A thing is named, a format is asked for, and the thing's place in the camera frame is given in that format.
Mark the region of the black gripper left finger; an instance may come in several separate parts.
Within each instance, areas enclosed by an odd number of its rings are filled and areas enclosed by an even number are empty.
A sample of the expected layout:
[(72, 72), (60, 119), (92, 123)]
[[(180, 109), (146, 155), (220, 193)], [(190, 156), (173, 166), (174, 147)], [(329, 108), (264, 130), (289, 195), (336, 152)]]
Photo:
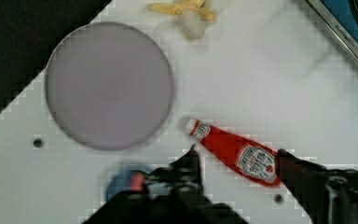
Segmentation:
[(205, 194), (196, 146), (145, 178), (150, 207), (146, 224), (249, 224), (226, 203), (213, 203)]

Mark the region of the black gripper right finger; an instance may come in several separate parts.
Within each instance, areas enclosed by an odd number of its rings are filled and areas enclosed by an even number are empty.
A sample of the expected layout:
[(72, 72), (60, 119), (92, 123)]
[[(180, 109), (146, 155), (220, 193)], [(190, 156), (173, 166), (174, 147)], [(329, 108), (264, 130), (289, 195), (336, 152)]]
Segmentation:
[(275, 171), (312, 224), (358, 224), (357, 170), (328, 169), (280, 149)]

